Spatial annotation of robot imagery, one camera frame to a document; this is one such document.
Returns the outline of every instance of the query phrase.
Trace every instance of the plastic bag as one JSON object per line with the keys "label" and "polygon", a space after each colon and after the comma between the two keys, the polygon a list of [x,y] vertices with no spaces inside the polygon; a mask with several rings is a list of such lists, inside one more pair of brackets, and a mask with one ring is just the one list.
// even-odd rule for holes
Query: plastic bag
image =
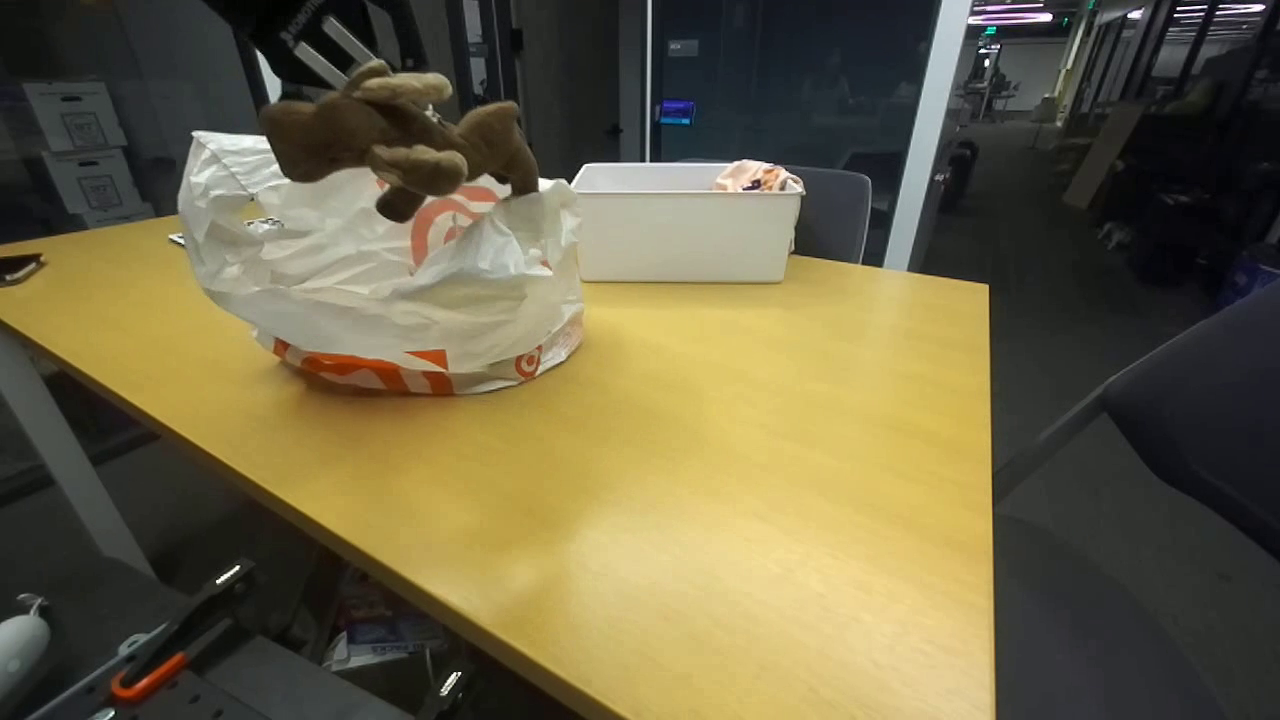
{"label": "plastic bag", "polygon": [[495,391],[585,329],[570,193],[491,181],[377,217],[370,172],[279,177],[265,136],[194,132],[181,220],[200,289],[295,373],[370,391]]}

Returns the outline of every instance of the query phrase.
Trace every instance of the yellow tabletop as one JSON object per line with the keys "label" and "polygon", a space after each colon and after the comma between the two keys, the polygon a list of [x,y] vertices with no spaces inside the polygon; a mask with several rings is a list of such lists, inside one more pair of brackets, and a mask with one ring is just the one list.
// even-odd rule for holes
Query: yellow tabletop
{"label": "yellow tabletop", "polygon": [[570,709],[993,715],[985,289],[593,285],[527,390],[347,397],[277,369],[169,228],[31,246],[0,321]]}

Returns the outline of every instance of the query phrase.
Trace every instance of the office chair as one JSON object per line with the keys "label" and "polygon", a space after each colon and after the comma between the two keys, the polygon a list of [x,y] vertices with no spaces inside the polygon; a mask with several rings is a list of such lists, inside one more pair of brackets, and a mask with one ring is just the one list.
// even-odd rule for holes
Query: office chair
{"label": "office chair", "polygon": [[[1280,289],[1148,351],[994,468],[994,501],[1106,418],[1134,458],[1280,556]],[[1051,534],[994,517],[1000,715],[1222,715],[1150,615]]]}
{"label": "office chair", "polygon": [[871,233],[871,177],[796,164],[786,172],[803,181],[796,257],[859,263]]}

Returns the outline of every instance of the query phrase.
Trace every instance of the brown plush toy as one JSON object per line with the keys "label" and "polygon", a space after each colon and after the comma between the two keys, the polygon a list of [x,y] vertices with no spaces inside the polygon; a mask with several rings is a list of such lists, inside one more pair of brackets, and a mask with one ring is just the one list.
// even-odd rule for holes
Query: brown plush toy
{"label": "brown plush toy", "polygon": [[316,104],[268,104],[261,129],[288,181],[312,186],[340,168],[370,168],[388,186],[377,213],[397,223],[413,220],[424,196],[449,196],[483,172],[513,186],[513,196],[536,193],[519,104],[479,104],[449,123],[435,118],[449,95],[449,77],[390,72],[377,61]]}

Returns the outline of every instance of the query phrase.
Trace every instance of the white box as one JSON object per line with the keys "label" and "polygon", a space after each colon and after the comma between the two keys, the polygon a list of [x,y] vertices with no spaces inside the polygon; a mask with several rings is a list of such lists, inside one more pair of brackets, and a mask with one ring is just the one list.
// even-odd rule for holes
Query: white box
{"label": "white box", "polygon": [[53,152],[127,146],[106,86],[23,86],[23,95]]}
{"label": "white box", "polygon": [[41,152],[41,164],[71,217],[120,217],[143,208],[120,147]]}
{"label": "white box", "polygon": [[728,164],[585,164],[585,282],[783,282],[803,193],[721,193]]}

